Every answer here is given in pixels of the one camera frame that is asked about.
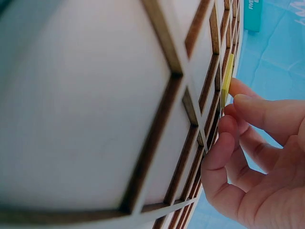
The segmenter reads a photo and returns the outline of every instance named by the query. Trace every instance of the wooden lattice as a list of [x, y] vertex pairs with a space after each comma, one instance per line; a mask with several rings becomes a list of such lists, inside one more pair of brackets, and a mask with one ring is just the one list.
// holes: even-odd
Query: wooden lattice
[[[100, 228], [135, 228], [154, 222], [153, 228], [185, 228], [198, 201], [201, 189], [200, 164], [217, 135], [221, 115], [220, 100], [222, 76], [229, 54], [238, 55], [240, 37], [240, 0], [224, 0], [224, 13], [219, 22], [215, 0], [201, 0], [186, 36], [178, 29], [177, 16], [170, 1], [142, 0], [155, 33], [159, 38], [171, 77], [159, 104], [150, 131], [138, 158], [132, 178], [118, 209], [84, 212], [43, 212], [3, 209], [0, 220], [17, 224], [75, 224], [99, 221]], [[212, 49], [209, 68], [201, 94], [195, 94], [190, 61], [196, 49], [198, 36], [204, 25], [210, 26]], [[207, 103], [211, 87], [215, 88], [210, 107]], [[145, 205], [151, 174], [158, 169], [154, 157], [173, 107], [183, 102], [190, 126], [176, 170], [161, 203]], [[190, 150], [197, 143], [197, 151], [184, 184], [183, 192], [177, 189], [185, 170]]]

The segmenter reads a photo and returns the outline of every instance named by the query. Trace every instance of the yellow piece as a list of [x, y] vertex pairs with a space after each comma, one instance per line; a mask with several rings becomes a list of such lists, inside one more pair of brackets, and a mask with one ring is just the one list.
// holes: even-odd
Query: yellow piece
[[224, 108], [224, 106], [225, 106], [225, 102], [227, 101], [227, 97], [228, 97], [228, 93], [229, 93], [230, 82], [231, 82], [232, 71], [233, 71], [233, 60], [234, 60], [234, 55], [230, 54], [228, 64], [227, 64], [227, 67], [226, 67], [225, 73], [224, 73], [223, 87], [221, 89], [221, 107], [222, 108]]

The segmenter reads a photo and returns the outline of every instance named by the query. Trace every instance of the teal box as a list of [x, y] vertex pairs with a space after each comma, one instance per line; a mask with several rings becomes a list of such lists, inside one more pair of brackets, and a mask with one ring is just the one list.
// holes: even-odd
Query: teal box
[[244, 0], [244, 28], [259, 32], [261, 27], [263, 0]]

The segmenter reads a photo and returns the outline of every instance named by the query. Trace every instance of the fingernail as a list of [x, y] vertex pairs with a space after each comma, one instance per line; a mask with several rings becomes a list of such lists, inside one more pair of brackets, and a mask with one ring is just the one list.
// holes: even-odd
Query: fingernail
[[239, 101], [249, 101], [251, 100], [252, 98], [245, 95], [245, 94], [237, 94], [235, 97], [234, 97], [234, 100], [239, 100]]

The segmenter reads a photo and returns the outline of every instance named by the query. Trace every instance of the white surface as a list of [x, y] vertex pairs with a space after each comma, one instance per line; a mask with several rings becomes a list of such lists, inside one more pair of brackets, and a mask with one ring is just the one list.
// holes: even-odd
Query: white surface
[[162, 203], [183, 149], [190, 121], [183, 103], [172, 112], [156, 152], [156, 170], [152, 173], [145, 204]]
[[190, 59], [195, 92], [199, 100], [213, 54], [210, 24], [201, 29]]
[[218, 9], [218, 18], [217, 18], [217, 24], [220, 28], [221, 22], [223, 20], [224, 15], [224, 0], [216, 0], [217, 9]]
[[152, 229], [153, 228], [153, 225], [154, 225], [155, 221], [151, 221], [151, 222], [148, 222], [148, 223], [145, 223], [145, 224], [142, 224], [138, 227], [136, 227], [135, 229]]
[[[0, 54], [10, 60], [0, 69], [8, 79], [0, 97], [0, 202], [116, 208], [170, 72], [139, 1], [65, 0], [45, 18], [49, 2], [15, 1], [0, 21], [2, 31], [10, 28], [0, 43], [17, 46]], [[31, 42], [10, 39], [42, 18]]]
[[215, 81], [212, 81], [211, 88], [210, 88], [210, 91], [208, 93], [208, 97], [206, 98], [205, 105], [204, 105], [204, 108], [203, 108], [202, 117], [203, 117], [203, 120], [205, 120], [205, 121], [207, 121], [207, 118], [208, 118], [208, 115], [209, 115], [209, 112], [210, 112], [210, 109], [211, 109], [211, 105], [212, 105], [212, 102], [213, 102], [214, 95], [215, 95]]
[[225, 35], [224, 35], [224, 41], [223, 41], [223, 43], [222, 43], [221, 50], [220, 50], [220, 54], [221, 54], [221, 55], [220, 55], [221, 63], [224, 62], [224, 54], [225, 54], [225, 50], [226, 50], [226, 48], [227, 48], [226, 43], [227, 43], [227, 38], [226, 38], [226, 34], [225, 34]]
[[195, 144], [193, 144], [193, 146], [191, 148], [191, 152], [190, 152], [189, 158], [188, 158], [188, 160], [186, 162], [184, 171], [182, 173], [181, 181], [180, 181], [178, 189], [177, 189], [176, 199], [179, 199], [181, 197], [181, 194], [183, 192], [186, 180], [187, 180], [187, 178], [188, 178], [188, 176], [190, 174], [190, 171], [191, 171], [191, 168], [192, 168], [192, 164], [193, 164], [195, 156], [196, 156], [197, 149], [198, 149], [198, 143], [197, 143], [197, 141], [195, 141]]
[[192, 24], [200, 0], [172, 0], [174, 11], [185, 39]]
[[168, 226], [170, 225], [170, 223], [171, 223], [171, 221], [172, 221], [172, 219], [173, 219], [174, 213], [175, 213], [175, 212], [173, 211], [172, 213], [168, 214], [168, 217], [167, 217], [167, 219], [166, 219], [166, 221], [165, 221], [165, 223], [164, 223], [164, 226], [163, 226], [164, 229], [167, 229]]
[[230, 10], [230, 23], [232, 23], [232, 19], [233, 19], [233, 10]]

